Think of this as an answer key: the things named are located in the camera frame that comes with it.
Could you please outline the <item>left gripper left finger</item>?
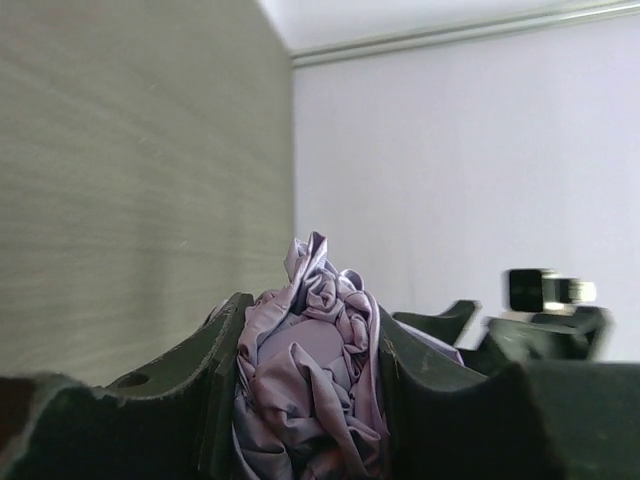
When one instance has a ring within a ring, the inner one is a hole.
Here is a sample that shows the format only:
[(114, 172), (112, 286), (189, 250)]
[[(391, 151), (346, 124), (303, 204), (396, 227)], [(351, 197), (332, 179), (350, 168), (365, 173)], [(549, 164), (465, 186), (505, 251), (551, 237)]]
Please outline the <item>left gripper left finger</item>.
[(186, 340), (107, 386), (2, 377), (2, 478), (231, 478), (236, 347), (252, 303), (234, 294)]

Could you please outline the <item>lavender folding umbrella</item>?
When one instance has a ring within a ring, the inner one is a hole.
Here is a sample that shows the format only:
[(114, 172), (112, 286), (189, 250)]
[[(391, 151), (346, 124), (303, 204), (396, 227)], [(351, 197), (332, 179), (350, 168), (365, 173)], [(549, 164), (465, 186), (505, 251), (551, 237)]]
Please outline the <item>lavender folding umbrella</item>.
[(327, 238), (294, 239), (287, 283), (245, 314), (232, 404), (237, 479), (388, 479), (378, 302), (329, 260)]

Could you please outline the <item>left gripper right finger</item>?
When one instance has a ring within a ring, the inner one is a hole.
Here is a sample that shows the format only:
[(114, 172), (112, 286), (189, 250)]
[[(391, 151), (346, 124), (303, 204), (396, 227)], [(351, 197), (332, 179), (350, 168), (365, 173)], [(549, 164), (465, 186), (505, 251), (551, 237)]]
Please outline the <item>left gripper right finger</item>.
[(533, 361), (488, 377), (380, 319), (393, 478), (638, 477), (637, 365)]

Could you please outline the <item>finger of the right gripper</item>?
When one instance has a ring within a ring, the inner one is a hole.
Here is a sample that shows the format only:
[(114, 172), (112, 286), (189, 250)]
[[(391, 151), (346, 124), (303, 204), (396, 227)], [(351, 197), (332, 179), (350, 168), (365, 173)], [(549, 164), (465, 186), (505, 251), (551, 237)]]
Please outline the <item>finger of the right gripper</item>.
[(454, 346), (480, 308), (480, 302), (464, 299), (454, 302), (446, 311), (439, 314), (394, 312), (392, 318), (445, 344)]
[(505, 361), (591, 361), (610, 326), (610, 312), (600, 307), (537, 313), (529, 321), (489, 318), (482, 347)]

